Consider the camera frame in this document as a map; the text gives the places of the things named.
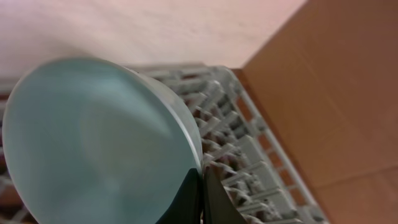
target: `wooden surface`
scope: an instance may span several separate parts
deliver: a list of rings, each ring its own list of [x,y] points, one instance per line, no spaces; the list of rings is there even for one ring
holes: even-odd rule
[[[398,223],[397,12],[309,1],[243,68],[332,223]]]

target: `dish rack wire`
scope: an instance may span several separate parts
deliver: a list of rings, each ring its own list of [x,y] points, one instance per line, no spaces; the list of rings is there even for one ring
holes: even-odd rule
[[[222,66],[132,69],[167,85],[186,103],[200,130],[203,165],[215,169],[231,201],[248,223],[328,223],[230,69]],[[12,87],[0,85],[0,93],[9,93]],[[4,108],[0,103],[1,113]],[[0,195],[10,185],[9,176],[0,176]],[[20,223],[27,214],[22,208],[11,220],[0,218],[0,223]]]

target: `gray plastic dish rack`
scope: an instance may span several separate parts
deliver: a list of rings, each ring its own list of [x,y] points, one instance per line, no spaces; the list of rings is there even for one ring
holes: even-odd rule
[[[197,66],[135,70],[161,81],[187,104],[200,129],[203,164],[216,170],[231,201],[248,223],[328,223],[273,132],[230,69]],[[238,101],[244,102],[251,113],[249,118],[245,118]],[[264,149],[260,138],[266,138],[271,146]],[[279,165],[270,159],[271,154],[277,155]],[[9,177],[0,177],[0,195],[2,189],[10,184]],[[300,195],[299,202],[295,201],[294,192]],[[12,220],[0,219],[0,223],[19,223],[26,214],[28,211],[23,208]]]

